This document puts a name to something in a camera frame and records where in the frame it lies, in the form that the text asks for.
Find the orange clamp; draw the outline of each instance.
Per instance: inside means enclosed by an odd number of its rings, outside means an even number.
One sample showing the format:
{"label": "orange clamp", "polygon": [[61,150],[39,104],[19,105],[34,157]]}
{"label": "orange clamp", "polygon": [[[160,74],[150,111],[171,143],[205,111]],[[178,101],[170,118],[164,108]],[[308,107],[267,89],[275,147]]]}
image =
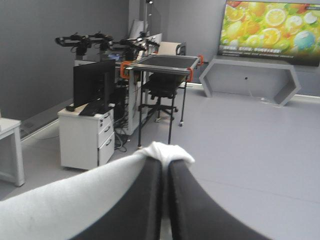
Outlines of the orange clamp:
{"label": "orange clamp", "polygon": [[198,58],[200,58],[200,63],[198,63],[197,66],[202,66],[205,63],[205,58],[203,55],[199,55]]}
{"label": "orange clamp", "polygon": [[123,61],[120,65],[120,77],[123,79],[130,79],[130,74],[125,75],[125,69],[129,66],[132,62],[131,61]]}
{"label": "orange clamp", "polygon": [[187,79],[187,82],[192,82],[193,81],[193,79],[194,79],[194,71],[190,68],[190,67],[188,67],[187,68],[189,71],[190,71],[190,75],[189,75],[189,77],[188,77],[188,79]]}

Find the drawer handle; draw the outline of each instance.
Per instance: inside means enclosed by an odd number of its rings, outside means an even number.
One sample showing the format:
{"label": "drawer handle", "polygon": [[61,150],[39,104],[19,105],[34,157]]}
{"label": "drawer handle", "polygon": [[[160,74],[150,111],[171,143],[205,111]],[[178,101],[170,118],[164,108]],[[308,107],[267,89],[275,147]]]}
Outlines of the drawer handle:
{"label": "drawer handle", "polygon": [[109,140],[109,142],[106,144],[106,146],[108,146],[111,142],[112,142],[112,139]]}
{"label": "drawer handle", "polygon": [[104,132],[106,133],[106,132],[108,132],[109,131],[109,129],[110,129],[110,126],[108,127],[108,129],[107,130],[104,130]]}

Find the lemon slice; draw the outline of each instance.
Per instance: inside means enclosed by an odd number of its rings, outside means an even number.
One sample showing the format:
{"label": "lemon slice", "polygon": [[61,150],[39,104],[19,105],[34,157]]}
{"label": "lemon slice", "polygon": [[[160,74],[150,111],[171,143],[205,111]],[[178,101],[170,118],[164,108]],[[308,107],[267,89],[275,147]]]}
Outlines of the lemon slice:
{"label": "lemon slice", "polygon": [[281,37],[281,32],[276,28],[266,28],[262,31],[263,43],[266,46],[276,44]]}
{"label": "lemon slice", "polygon": [[261,39],[258,35],[252,35],[245,41],[248,47],[257,48],[261,46]]}
{"label": "lemon slice", "polygon": [[238,37],[243,36],[243,34],[244,30],[241,21],[232,23],[226,30],[226,36],[231,40],[237,39]]}
{"label": "lemon slice", "polygon": [[284,23],[286,20],[287,16],[285,11],[282,9],[271,9],[270,11],[267,12],[265,15],[265,22],[272,27],[279,26]]}
{"label": "lemon slice", "polygon": [[308,12],[306,15],[304,15],[303,19],[307,24],[313,24],[317,21],[318,17],[313,15],[312,12]]}
{"label": "lemon slice", "polygon": [[287,31],[294,35],[299,32],[303,24],[303,20],[300,16],[291,16],[285,22],[285,28]]}
{"label": "lemon slice", "polygon": [[245,10],[243,8],[237,9],[227,5],[225,8],[225,15],[229,21],[237,22],[245,16]]}

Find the fruit image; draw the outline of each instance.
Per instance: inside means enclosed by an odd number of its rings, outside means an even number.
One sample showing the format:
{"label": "fruit image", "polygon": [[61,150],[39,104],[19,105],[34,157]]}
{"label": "fruit image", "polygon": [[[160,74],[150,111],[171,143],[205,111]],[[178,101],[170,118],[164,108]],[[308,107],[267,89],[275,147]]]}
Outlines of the fruit image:
{"label": "fruit image", "polygon": [[227,5],[225,8],[225,15],[227,16],[229,21],[237,22],[244,18],[245,10],[243,8],[237,9]]}
{"label": "fruit image", "polygon": [[255,21],[247,21],[245,30],[247,34],[253,35],[260,30],[260,24]]}
{"label": "fruit image", "polygon": [[315,35],[310,31],[301,31],[294,38],[294,44],[299,50],[311,48],[316,42]]}
{"label": "fruit image", "polygon": [[313,24],[318,20],[318,17],[313,15],[312,12],[307,12],[303,17],[303,20],[306,24]]}
{"label": "fruit image", "polygon": [[227,1],[226,4],[228,4],[229,6],[236,8],[239,6],[239,4],[241,4],[241,1]]}
{"label": "fruit image", "polygon": [[252,35],[248,37],[245,43],[246,43],[246,47],[258,48],[262,46],[263,41],[261,40],[260,36]]}
{"label": "fruit image", "polygon": [[286,20],[286,17],[287,16],[284,10],[278,8],[271,9],[265,15],[265,22],[271,27],[276,27],[283,24]]}
{"label": "fruit image", "polygon": [[266,28],[262,31],[261,38],[264,47],[272,47],[281,38],[281,32],[276,28]]}
{"label": "fruit image", "polygon": [[310,6],[310,4],[301,4],[301,3],[292,3],[289,5],[291,10],[295,10],[297,14],[302,14],[307,11],[306,7]]}
{"label": "fruit image", "polygon": [[287,51],[289,49],[289,47],[290,47],[290,41],[288,41],[288,40],[281,40],[274,45],[274,48],[280,49],[281,52]]}
{"label": "fruit image", "polygon": [[237,39],[244,35],[244,28],[241,21],[232,23],[226,30],[226,36],[230,40]]}
{"label": "fruit image", "polygon": [[302,28],[303,20],[300,16],[291,16],[285,21],[285,28],[291,35],[297,34]]}
{"label": "fruit image", "polygon": [[266,4],[264,2],[250,2],[248,8],[257,17],[261,17],[266,11]]}

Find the hexagonal stand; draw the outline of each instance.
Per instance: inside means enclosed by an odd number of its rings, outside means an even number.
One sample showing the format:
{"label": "hexagonal stand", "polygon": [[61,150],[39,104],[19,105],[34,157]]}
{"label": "hexagonal stand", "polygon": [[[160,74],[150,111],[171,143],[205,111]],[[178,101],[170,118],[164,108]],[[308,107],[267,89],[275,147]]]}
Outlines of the hexagonal stand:
{"label": "hexagonal stand", "polygon": [[255,92],[265,94],[260,97],[268,98],[281,106],[287,104],[301,89],[293,65],[270,59],[215,56],[199,79],[206,96],[212,97],[215,88],[218,92],[244,94],[239,91],[244,88],[239,79],[247,80],[247,76],[256,80]]}

